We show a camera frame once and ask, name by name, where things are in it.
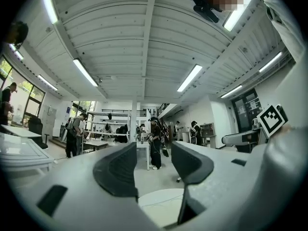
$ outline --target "black pants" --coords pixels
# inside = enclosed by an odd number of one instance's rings
[[[74,137],[74,135],[70,132],[67,131],[67,135],[66,135],[66,156],[68,158],[71,157],[71,152],[73,154],[73,156],[76,156],[76,138]]]
[[[160,158],[160,145],[161,143],[158,139],[151,143],[151,164],[157,168],[162,166],[162,161]]]

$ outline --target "woman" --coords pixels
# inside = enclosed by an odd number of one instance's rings
[[[197,125],[196,121],[192,122],[192,128],[194,128],[196,130],[196,138],[197,138],[197,145],[202,145],[202,138],[201,138],[201,129],[200,127]]]
[[[158,170],[162,167],[161,157],[160,157],[160,131],[161,126],[156,117],[151,118],[151,124],[154,126],[154,133],[153,133],[153,139],[151,141],[151,165],[150,167],[153,168],[153,170]]]

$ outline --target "wall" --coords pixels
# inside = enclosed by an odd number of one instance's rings
[[[170,125],[171,122],[173,128],[175,123],[179,121],[184,130],[189,129],[194,120],[198,125],[213,122],[216,133],[216,148],[220,148],[224,146],[221,142],[223,136],[237,132],[236,126],[233,125],[236,123],[236,120],[234,120],[235,114],[232,109],[231,112],[228,110],[229,107],[232,107],[229,101],[217,99],[215,96],[205,96],[198,103],[184,107],[184,111],[165,119],[165,122],[167,125]]]
[[[231,117],[228,107],[230,103],[226,103],[225,100],[221,98],[216,98],[215,96],[210,96],[213,116],[214,116],[214,127],[216,133],[216,148],[224,146],[221,142],[221,138],[233,134],[231,129]]]
[[[291,68],[292,66],[287,65],[255,87],[263,109],[268,107],[270,104],[276,105],[280,103],[277,99],[275,90],[282,82],[282,80],[287,76]]]
[[[165,120],[167,125],[170,125],[170,122],[172,122],[172,131],[177,121],[180,122],[181,127],[184,127],[184,129],[190,128],[191,122],[194,120],[198,124],[214,122],[211,102],[208,96],[202,98],[198,103],[184,107],[183,110],[177,115],[173,115],[171,118]]]

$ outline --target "glass door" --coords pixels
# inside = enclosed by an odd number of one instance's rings
[[[232,100],[239,132],[249,131],[252,120],[262,111],[260,100],[255,89]]]

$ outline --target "sign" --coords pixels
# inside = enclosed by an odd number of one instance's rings
[[[268,138],[285,123],[284,118],[273,105],[263,110],[257,118]]]

